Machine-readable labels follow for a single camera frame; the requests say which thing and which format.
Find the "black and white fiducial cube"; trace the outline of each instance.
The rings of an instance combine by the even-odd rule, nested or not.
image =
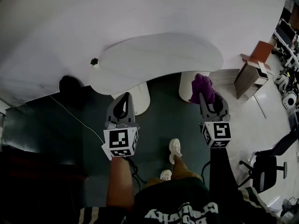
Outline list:
[[[136,127],[104,130],[104,136],[105,144],[102,148],[110,160],[112,157],[134,155],[138,141]]]
[[[209,148],[226,147],[231,140],[229,122],[205,122],[202,135]]]

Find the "purple cloth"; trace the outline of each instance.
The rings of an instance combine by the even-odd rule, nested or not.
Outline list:
[[[199,94],[202,93],[207,104],[213,104],[215,102],[215,93],[212,84],[209,77],[203,76],[202,74],[196,74],[195,79],[192,81],[192,97],[189,101],[195,104],[200,104]]]

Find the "white wall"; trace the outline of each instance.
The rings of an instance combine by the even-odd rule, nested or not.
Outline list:
[[[285,0],[1,0],[0,97],[10,103],[58,91],[63,75],[89,84],[89,62],[128,38],[182,32],[221,51],[224,69],[242,66],[268,41]]]

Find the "dark green floor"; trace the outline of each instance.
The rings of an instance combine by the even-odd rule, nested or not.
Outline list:
[[[139,168],[138,174],[145,180],[171,169],[168,145],[172,138],[180,139],[183,159],[190,170],[201,173],[210,159],[198,125],[200,108],[179,98],[179,81],[180,74],[175,74],[148,82],[151,103],[144,114],[136,117],[141,128],[132,157]],[[60,94],[53,97],[104,139],[106,109],[113,99],[89,86],[81,92],[82,108],[66,105]],[[101,149],[101,141],[50,97],[7,110],[2,143],[48,154],[59,163],[83,163],[90,176],[85,182],[85,206],[105,205],[109,160]],[[209,167],[205,170],[205,180],[209,186]]]

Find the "white cable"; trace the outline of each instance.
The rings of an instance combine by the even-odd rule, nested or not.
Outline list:
[[[95,133],[95,135],[98,136],[98,138],[102,141],[102,143],[104,144],[103,140],[101,139],[101,137],[93,130],[91,129],[90,127],[88,127],[87,125],[83,124],[81,120],[79,120],[78,118],[76,118],[71,112],[68,111],[67,108],[65,108],[61,103],[59,103],[57,100],[55,100],[51,95],[50,97],[55,101],[57,102],[59,105],[61,105],[72,117],[74,117],[76,120],[78,120],[82,125],[84,125],[86,128],[90,129],[91,131],[93,131]]]

